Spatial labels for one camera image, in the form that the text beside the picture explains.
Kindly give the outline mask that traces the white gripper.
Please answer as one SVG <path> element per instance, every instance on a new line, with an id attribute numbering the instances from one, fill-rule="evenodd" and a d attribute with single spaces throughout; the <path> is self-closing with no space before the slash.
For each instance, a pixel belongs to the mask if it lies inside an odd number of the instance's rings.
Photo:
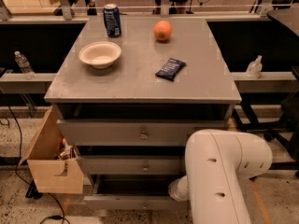
<path id="1" fill-rule="evenodd" d="M 186 178 L 179 178 L 171 182 L 168 187 L 169 196 L 177 202 L 185 202 L 189 198 L 188 181 Z"/>

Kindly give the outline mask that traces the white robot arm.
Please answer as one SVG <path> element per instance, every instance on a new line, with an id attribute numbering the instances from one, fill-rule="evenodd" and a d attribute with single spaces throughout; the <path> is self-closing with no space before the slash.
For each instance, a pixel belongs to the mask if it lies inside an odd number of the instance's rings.
<path id="1" fill-rule="evenodd" d="M 190 202 L 193 224 L 251 224 L 239 180 L 261 175 L 271 164 L 270 146 L 255 134 L 201 130 L 187 141 L 186 175 L 168 193 Z"/>

